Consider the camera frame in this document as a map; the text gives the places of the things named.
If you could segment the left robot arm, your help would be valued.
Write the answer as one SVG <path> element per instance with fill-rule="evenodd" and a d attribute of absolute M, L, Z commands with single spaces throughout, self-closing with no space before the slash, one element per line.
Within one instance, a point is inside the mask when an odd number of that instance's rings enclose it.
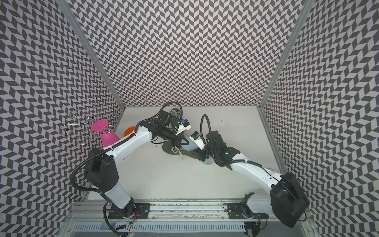
<path fill-rule="evenodd" d="M 190 128 L 187 119 L 162 110 L 157 117 L 138 123 L 135 131 L 128 136 L 103 149 L 92 150 L 94 158 L 86 164 L 85 176 L 123 218 L 130 218 L 136 207 L 134 199 L 120 184 L 117 166 L 139 147 L 156 137 L 170 141 L 174 146 L 180 146 L 185 140 L 183 132 Z"/>

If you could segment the blue insole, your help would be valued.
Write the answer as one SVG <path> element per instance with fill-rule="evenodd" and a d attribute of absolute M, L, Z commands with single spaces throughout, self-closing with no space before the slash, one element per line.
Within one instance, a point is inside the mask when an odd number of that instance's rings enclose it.
<path fill-rule="evenodd" d="M 212 162 L 206 157 L 205 151 L 199 149 L 195 142 L 191 141 L 190 138 L 185 138 L 181 141 L 180 152 L 184 156 L 188 156 L 195 160 L 199 160 L 204 165 L 210 166 Z"/>

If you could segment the green shoe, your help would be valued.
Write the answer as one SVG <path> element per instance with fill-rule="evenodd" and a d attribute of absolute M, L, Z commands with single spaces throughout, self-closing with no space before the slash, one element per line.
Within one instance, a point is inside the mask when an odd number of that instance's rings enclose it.
<path fill-rule="evenodd" d="M 172 108 L 169 113 L 172 114 L 173 116 L 179 118 L 179 119 L 182 118 L 182 112 L 178 108 Z"/>
<path fill-rule="evenodd" d="M 164 142 L 162 145 L 162 150 L 169 155 L 178 155 L 182 158 L 186 156 L 195 160 L 198 160 L 198 158 L 193 154 L 193 152 L 197 148 L 198 146 L 193 141 L 189 141 L 189 144 L 187 145 L 181 145 L 177 147 L 173 147 L 169 141 Z"/>

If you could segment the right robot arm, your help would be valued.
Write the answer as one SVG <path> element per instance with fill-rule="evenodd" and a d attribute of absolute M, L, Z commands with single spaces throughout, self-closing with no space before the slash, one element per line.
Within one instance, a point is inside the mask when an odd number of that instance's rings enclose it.
<path fill-rule="evenodd" d="M 205 140 L 196 131 L 190 139 L 197 145 L 193 153 L 201 161 L 212 157 L 216 165 L 244 175 L 269 195 L 269 198 L 259 198 L 253 192 L 246 194 L 239 204 L 244 218 L 252 219 L 258 214 L 274 215 L 290 228 L 302 220 L 310 203 L 293 174 L 281 174 L 251 161 L 241 151 L 227 146 L 218 131 L 208 133 Z"/>

